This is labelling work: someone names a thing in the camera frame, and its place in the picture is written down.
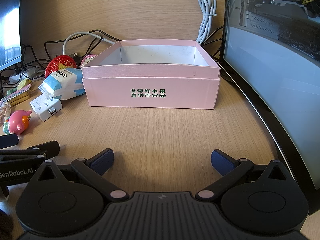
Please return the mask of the pink round toy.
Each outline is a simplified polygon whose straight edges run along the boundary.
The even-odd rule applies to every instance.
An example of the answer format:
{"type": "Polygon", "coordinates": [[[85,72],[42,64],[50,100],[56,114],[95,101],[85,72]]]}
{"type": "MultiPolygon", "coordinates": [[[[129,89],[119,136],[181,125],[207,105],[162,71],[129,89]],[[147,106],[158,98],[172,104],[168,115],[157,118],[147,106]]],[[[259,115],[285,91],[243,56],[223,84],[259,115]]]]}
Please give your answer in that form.
{"type": "Polygon", "coordinates": [[[32,111],[17,110],[3,124],[5,134],[21,135],[29,126],[32,111]]]}

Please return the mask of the blue white snack bag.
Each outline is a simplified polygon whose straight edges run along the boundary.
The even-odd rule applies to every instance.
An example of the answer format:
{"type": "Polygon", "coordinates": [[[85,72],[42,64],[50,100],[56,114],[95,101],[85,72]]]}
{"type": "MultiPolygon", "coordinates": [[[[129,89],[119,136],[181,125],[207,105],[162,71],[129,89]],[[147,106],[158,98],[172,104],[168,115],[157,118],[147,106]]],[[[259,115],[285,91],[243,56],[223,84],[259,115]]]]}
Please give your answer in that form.
{"type": "Polygon", "coordinates": [[[59,100],[68,100],[85,94],[82,83],[82,71],[78,68],[66,68],[50,73],[39,86],[43,94],[59,100]]]}

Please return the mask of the red strawberry plush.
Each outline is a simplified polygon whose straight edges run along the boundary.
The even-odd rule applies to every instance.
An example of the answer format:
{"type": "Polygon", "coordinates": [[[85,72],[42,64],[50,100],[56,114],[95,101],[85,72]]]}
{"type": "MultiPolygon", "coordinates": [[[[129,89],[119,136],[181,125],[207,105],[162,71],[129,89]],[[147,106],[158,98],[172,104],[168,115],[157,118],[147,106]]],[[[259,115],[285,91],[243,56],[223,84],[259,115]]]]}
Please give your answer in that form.
{"type": "Polygon", "coordinates": [[[58,70],[66,68],[77,68],[76,62],[68,55],[60,55],[49,62],[45,70],[45,77],[58,70]]]}

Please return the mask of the white usb adapter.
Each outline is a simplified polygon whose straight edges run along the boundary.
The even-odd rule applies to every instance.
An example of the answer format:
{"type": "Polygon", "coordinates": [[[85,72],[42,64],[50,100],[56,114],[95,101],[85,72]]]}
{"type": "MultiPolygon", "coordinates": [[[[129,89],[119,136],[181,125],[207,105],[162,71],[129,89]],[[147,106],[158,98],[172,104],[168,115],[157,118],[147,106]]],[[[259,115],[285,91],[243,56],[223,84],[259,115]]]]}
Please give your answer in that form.
{"type": "Polygon", "coordinates": [[[46,121],[62,109],[61,101],[51,97],[49,94],[41,94],[36,97],[30,102],[30,106],[41,121],[46,121]]]}

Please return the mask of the pink donut toy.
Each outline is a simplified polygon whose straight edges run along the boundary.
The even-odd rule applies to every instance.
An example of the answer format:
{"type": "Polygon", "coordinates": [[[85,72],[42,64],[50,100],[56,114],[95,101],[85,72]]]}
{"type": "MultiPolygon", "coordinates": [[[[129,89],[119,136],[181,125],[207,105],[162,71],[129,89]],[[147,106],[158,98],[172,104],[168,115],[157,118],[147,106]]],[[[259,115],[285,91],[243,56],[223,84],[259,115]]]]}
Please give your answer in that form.
{"type": "Polygon", "coordinates": [[[88,64],[90,61],[92,61],[93,59],[95,59],[97,56],[94,54],[89,54],[87,56],[85,56],[80,63],[80,68],[84,67],[86,64],[88,64]]]}

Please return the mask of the pink cardboard box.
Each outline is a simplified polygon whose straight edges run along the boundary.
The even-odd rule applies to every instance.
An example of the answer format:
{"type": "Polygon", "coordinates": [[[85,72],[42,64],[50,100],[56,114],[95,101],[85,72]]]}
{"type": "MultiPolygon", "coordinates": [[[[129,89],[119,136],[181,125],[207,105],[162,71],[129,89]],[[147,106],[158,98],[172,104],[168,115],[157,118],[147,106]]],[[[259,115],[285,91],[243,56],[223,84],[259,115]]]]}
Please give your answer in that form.
{"type": "Polygon", "coordinates": [[[122,40],[81,70],[99,107],[213,109],[220,85],[220,67],[191,40],[122,40]]]}

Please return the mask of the computer case glass panel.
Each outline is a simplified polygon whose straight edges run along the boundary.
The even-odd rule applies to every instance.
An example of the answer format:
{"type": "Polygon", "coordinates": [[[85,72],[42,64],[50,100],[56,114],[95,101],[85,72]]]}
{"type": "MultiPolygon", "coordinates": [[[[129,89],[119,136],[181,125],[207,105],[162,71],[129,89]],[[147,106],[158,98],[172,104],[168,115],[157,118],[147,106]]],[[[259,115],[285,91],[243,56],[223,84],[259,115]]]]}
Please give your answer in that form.
{"type": "Polygon", "coordinates": [[[319,0],[226,0],[223,70],[319,210],[319,0]]]}

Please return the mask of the black curved monitor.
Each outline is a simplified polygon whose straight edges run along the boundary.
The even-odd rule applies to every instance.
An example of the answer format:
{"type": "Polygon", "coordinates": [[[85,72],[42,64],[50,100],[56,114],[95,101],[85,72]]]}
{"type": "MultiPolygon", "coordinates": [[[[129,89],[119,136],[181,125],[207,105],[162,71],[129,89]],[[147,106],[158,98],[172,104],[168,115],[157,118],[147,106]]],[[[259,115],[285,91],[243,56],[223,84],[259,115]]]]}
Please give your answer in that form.
{"type": "Polygon", "coordinates": [[[22,61],[20,3],[21,0],[1,0],[1,70],[22,61]]]}

